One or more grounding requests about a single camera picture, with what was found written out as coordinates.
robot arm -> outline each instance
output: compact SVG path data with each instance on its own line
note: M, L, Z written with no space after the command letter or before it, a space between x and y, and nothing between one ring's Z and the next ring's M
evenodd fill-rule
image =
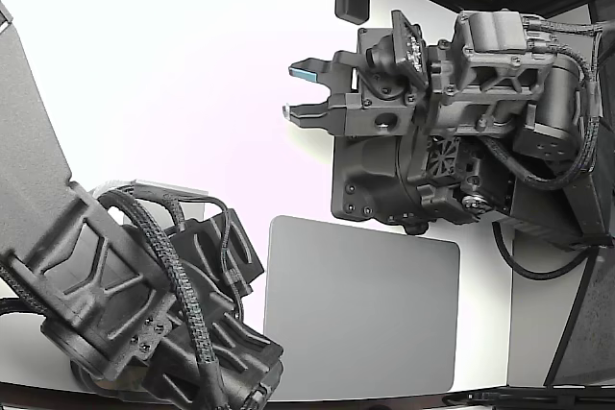
M242 323L263 269L236 213L194 191L133 182L94 197L74 182L1 4L0 108L0 277L21 299L0 312L45 316L42 333L92 379L137 365L142 387L180 408L262 408L283 350ZM160 229L138 200L165 205L176 225ZM222 213L185 221L180 202Z
M591 36L597 50L613 24L462 12L453 40L427 46L401 12L392 22L360 29L356 53L290 67L331 90L284 115L335 136L332 214L409 234L485 219L563 249L610 246L615 141L596 56L588 63L556 33Z

black cable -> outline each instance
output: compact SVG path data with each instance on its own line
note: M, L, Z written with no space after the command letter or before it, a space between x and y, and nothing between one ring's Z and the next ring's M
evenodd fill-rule
M177 199L179 202L186 203L197 203L197 204L212 204L216 205L222 211L222 216L224 218L224 229L222 231L222 239L220 243L220 265L222 267L222 272L224 276L227 278L227 284L231 287L231 291L233 292L234 304L235 304L235 316L240 321L243 322L244 319L244 307L243 301L241 299L241 294L237 290L235 286L236 280L231 275L231 271L229 271L229 241L231 238L231 230L233 229L235 233L239 236L239 241L241 242L241 246L244 248L246 254L250 253L250 249L247 248L246 242L243 239L243 236L239 232L237 226L233 226L231 216L229 215L229 208L227 205L222 202L220 199L217 199L212 196L182 196L178 195ZM234 270L234 274L237 277L241 277L241 274Z
M118 190L125 192L134 196L136 199L140 199L141 201L151 202L153 204L158 204L164 207L166 211L171 215L171 219L173 220L173 224L177 227L179 231L185 229L185 215L182 210L182 206L177 199L164 199L158 197L151 197L146 194L139 194L138 189L135 188L133 184L120 186L117 188Z
M599 117L588 117L586 135L577 157L566 172L554 179L545 179L531 173L524 167L506 147L497 139L489 136L479 136L479 140L487 147L489 152L501 162L517 179L529 186L543 191L562 189L576 180L580 174L587 170L594 159L596 142L598 140Z
M111 190L101 195L98 201L105 209L112 206L118 208L143 231L147 244L162 263L184 312L185 324L203 381L201 390L204 397L212 408L230 408L223 388L220 364L209 338L201 304L168 236L132 195L120 190Z
M573 269L575 269L579 264L585 261L590 256L596 256L598 251L600 250L598 247L588 247L582 252L580 252L577 256L575 256L572 261L565 264L559 269L554 271L549 271L548 273L535 273L530 271L523 266L521 266L518 262L516 262L511 254L508 252L506 245L504 243L504 238L502 236L502 227L500 223L494 222L492 224L493 227L493 236L496 240L496 245L498 246L498 250L500 251L500 255L506 262L506 264L519 276L528 278L530 280L553 280L554 278L562 277L568 273L570 273Z
M20 298L0 299L0 316L5 314L41 314Z

white backdrop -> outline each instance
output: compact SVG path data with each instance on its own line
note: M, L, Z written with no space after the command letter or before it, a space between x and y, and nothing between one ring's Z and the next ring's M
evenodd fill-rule
M334 16L334 0L2 1L86 188L140 178L205 189L237 209L263 260L275 216L333 222L332 138L295 128L282 106L327 97L288 77L290 63L356 47L357 27ZM401 9L428 43L452 37L455 14L427 0L371 5L368 27L389 27ZM455 389L505 384L511 278L490 227L442 224L429 235L462 250ZM255 289L247 322L262 329L264 277ZM14 363L0 366L0 380L21 381L22 368L32 385L72 389L63 372L43 373L62 355L25 317L0 323L0 348L13 349ZM32 357L17 351L26 338ZM35 365L41 357L48 369Z

screw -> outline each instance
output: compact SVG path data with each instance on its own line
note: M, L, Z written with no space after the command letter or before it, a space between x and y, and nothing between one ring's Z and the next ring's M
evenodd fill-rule
M489 122L487 121L487 119L485 119L484 117L481 117L479 121L477 122L477 130L479 132L484 132L484 130L487 128L488 125L489 125Z

